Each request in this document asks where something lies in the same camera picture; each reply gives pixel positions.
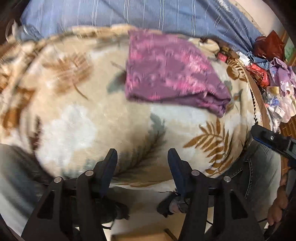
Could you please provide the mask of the person right hand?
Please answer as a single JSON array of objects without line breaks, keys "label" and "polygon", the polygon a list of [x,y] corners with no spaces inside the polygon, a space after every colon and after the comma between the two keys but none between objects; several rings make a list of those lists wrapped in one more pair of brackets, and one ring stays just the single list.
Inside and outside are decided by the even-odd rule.
[{"label": "person right hand", "polygon": [[288,198],[285,190],[285,185],[283,185],[278,188],[277,197],[268,210],[267,222],[270,226],[281,221],[282,213],[287,208],[287,205]]}]

